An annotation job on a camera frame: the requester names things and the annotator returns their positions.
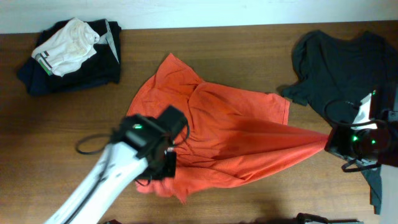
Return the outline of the orange t-shirt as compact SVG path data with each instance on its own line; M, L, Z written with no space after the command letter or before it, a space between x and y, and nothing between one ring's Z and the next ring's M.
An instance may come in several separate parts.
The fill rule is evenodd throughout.
M188 120L177 138L175 176L138 185L143 194L184 202L202 190L239 187L306 160L328 139L289 126L283 97L204 81L174 55L142 85L128 114L156 117L168 106Z

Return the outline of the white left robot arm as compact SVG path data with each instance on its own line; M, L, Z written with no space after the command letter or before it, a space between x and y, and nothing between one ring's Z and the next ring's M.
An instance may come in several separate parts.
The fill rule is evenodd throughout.
M125 117L94 168L47 223L96 223L132 181L174 177L177 155L168 149L186 124L173 108L158 118Z

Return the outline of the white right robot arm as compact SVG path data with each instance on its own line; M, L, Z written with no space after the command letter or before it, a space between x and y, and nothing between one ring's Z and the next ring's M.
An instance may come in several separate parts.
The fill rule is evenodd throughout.
M397 223L397 90L373 90L352 123L333 124L325 150L346 163L345 173L377 172L380 222Z

